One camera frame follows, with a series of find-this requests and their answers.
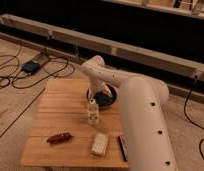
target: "wooden table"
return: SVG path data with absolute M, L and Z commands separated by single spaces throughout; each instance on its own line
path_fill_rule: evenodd
M 49 80 L 21 158 L 22 165 L 128 168 L 117 141 L 122 134 L 118 104 L 100 111 L 100 123 L 92 127 L 87 123 L 88 88 L 89 82 L 84 79 Z M 97 131 L 109 134 L 104 157 L 91 154 Z M 72 141 L 57 145 L 46 142 L 49 136 L 63 132 L 71 133 Z

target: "sausage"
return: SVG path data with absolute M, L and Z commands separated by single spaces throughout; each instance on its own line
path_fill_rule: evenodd
M 51 144 L 58 144 L 64 141 L 69 141 L 72 137 L 73 136 L 70 133 L 66 132 L 49 137 L 47 142 Z

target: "black cable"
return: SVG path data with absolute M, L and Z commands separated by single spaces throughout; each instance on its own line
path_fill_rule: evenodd
M 185 103 L 184 103 L 184 115 L 185 115 L 186 119 L 187 119 L 191 124 L 193 124 L 193 125 L 195 125 L 195 126 L 201 128 L 202 130 L 204 130 L 204 127 L 201 126 L 201 125 L 199 125 L 199 124 L 197 124 L 197 123 L 194 122 L 192 119 L 190 119 L 190 117 L 188 116 L 188 114 L 187 114 L 187 112 L 186 112 L 187 102 L 188 102 L 188 100 L 189 100 L 189 98 L 190 98 L 190 96 L 191 96 L 191 94 L 192 94 L 192 91 L 194 90 L 194 87 L 195 87 L 195 85 L 196 85 L 196 83 L 197 83 L 197 80 L 198 80 L 198 77 L 195 77 L 193 86 L 192 86 L 192 88 L 190 89 L 190 91 L 189 91 L 189 93 L 188 93 L 188 95 L 187 95 L 187 97 L 186 97 L 186 100 L 185 100 Z M 203 151 L 202 151 L 202 144 L 203 144 L 203 142 L 204 142 L 204 138 L 200 140 L 198 147 L 199 147 L 199 152 L 200 152 L 200 154 L 201 154 L 201 157 L 202 157 L 202 159 L 204 160 L 204 153 L 203 153 Z
M 11 19 L 9 14 L 8 14 L 8 18 L 9 18 L 9 20 L 11 22 L 11 25 L 14 28 L 16 28 L 16 26 L 15 26 L 14 22 L 12 21 L 12 19 Z M 0 64 L 0 71 L 2 71 L 3 69 L 5 69 L 7 67 L 15 67 L 15 70 L 12 71 L 10 74 L 8 74 L 8 75 L 0 75 L 0 90 L 10 85 L 11 78 L 13 78 L 12 75 L 15 74 L 18 71 L 18 69 L 19 69 L 20 61 L 18 59 L 18 56 L 21 53 L 22 47 L 23 47 L 22 46 L 22 40 L 21 39 L 19 39 L 19 40 L 20 40 L 19 41 L 19 50 L 18 50 L 18 52 L 15 55 L 0 55 L 0 58 L 10 57 L 9 60 L 7 60 L 7 61 L 5 61 L 5 62 Z M 16 60 L 16 62 L 17 62 L 15 65 L 10 65 L 10 64 L 6 65 L 6 64 L 12 62 L 13 60 Z
M 204 154 L 203 154 L 203 152 L 202 152 L 202 144 L 203 144 L 203 142 L 204 142 L 204 138 L 200 141 L 200 143 L 199 143 L 199 151 L 200 151 L 200 154 L 201 154 L 201 157 L 203 158 L 203 160 L 204 160 Z
M 16 89 L 31 88 L 31 87 L 33 87 L 33 86 L 39 84 L 40 82 L 42 82 L 43 80 L 45 80 L 45 79 L 47 79 L 47 78 L 49 78 L 49 77 L 51 77 L 51 76 L 54 76 L 54 77 L 55 77 L 57 73 L 63 71 L 64 69 L 66 69 L 66 68 L 68 67 L 68 59 L 67 59 L 67 58 L 57 57 L 57 59 L 58 59 L 58 58 L 61 58 L 61 59 L 64 59 L 64 60 L 67 61 L 66 63 L 64 63 L 65 66 L 62 67 L 61 69 L 59 69 L 59 70 L 57 70 L 57 71 L 55 71 L 55 72 L 53 72 L 53 73 L 49 73 L 49 75 L 43 77 L 42 79 L 38 80 L 37 82 L 35 82 L 35 83 L 33 83 L 33 84 L 27 85 L 27 86 L 17 86 L 17 85 L 15 85 L 15 83 L 16 83 L 18 80 L 20 80 L 20 78 L 18 77 L 19 74 L 22 72 L 22 71 L 20 71 L 20 72 L 17 73 L 17 75 L 13 78 L 13 80 L 12 80 L 12 82 L 11 82 L 12 87 L 14 87 L 14 88 L 16 88 Z M 72 72 L 69 73 L 68 75 L 64 76 L 64 77 L 68 77 L 68 76 L 70 76 L 70 75 L 72 75 L 72 74 L 74 73 L 75 68 L 74 68 L 73 65 L 71 65 L 71 66 L 72 66 Z
M 186 119 L 187 119 L 191 124 L 193 124 L 193 125 L 195 125 L 195 126 L 197 126 L 197 127 L 199 127 L 199 128 L 201 128 L 201 129 L 204 130 L 204 127 L 201 126 L 201 125 L 199 125 L 199 124 L 197 124 L 195 121 L 193 121 L 193 120 L 188 116 L 187 111 L 186 111 L 187 102 L 189 101 L 189 98 L 190 98 L 190 96 L 191 96 L 191 94 L 192 94 L 192 91 L 194 90 L 194 87 L 195 87 L 197 81 L 198 81 L 198 77 L 195 77 L 193 86 L 192 86 L 192 88 L 190 89 L 190 91 L 189 91 L 189 93 L 188 93 L 188 95 L 187 95 L 187 97 L 186 97 L 186 100 L 185 100 L 185 103 L 184 103 L 184 115 L 185 115 Z
M 64 62 L 57 61 L 56 59 L 63 59 L 63 60 L 65 60 L 66 58 L 65 58 L 65 57 L 52 57 L 52 58 L 50 58 L 50 59 L 51 59 L 51 62 L 59 63 L 59 64 L 64 64 Z M 74 71 L 75 71 L 75 67 L 74 67 L 72 64 L 69 64 L 69 63 L 68 63 L 68 60 L 67 60 L 67 65 L 72 67 L 72 74 L 73 74 Z M 45 73 L 47 73 L 48 75 L 52 75 L 52 73 L 49 72 L 47 69 L 45 69 L 45 67 L 43 67 L 42 69 L 43 69 L 43 71 L 44 71 Z M 68 77 L 68 75 L 62 75 L 62 76 L 61 76 L 61 75 L 54 75 L 54 77 L 55 77 L 55 78 L 64 78 L 64 77 Z
M 25 109 L 14 119 L 14 121 L 5 129 L 5 131 L 0 135 L 0 139 L 5 135 L 5 133 L 13 126 L 13 124 L 29 109 L 29 107 L 38 99 L 38 97 L 43 93 L 45 88 L 43 88 L 31 102 L 25 107 Z

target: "small bottle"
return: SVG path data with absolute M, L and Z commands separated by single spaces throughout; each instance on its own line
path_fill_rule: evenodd
M 99 123 L 99 106 L 95 99 L 90 99 L 88 104 L 88 123 L 96 125 Z

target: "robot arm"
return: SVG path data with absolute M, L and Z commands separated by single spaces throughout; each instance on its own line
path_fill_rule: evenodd
M 119 114 L 131 171 L 177 171 L 160 104 L 167 101 L 165 83 L 141 74 L 107 69 L 102 57 L 82 65 L 92 94 L 119 87 Z

